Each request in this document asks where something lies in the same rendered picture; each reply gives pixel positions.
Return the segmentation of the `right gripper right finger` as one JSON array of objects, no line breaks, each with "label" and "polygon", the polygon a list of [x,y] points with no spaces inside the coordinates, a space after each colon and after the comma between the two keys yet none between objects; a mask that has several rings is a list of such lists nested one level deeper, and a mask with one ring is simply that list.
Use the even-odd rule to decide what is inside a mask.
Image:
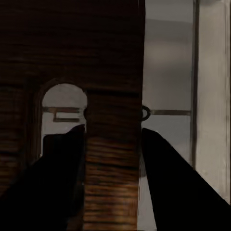
[{"label": "right gripper right finger", "polygon": [[157,231],[231,231],[231,206],[161,134],[141,146]]}]

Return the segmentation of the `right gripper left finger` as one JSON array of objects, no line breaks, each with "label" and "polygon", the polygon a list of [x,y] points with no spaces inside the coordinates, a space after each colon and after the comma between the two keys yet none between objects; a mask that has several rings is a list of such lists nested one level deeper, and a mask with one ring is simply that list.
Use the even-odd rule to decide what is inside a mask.
[{"label": "right gripper left finger", "polygon": [[66,231],[84,148],[63,135],[0,197],[0,231]]}]

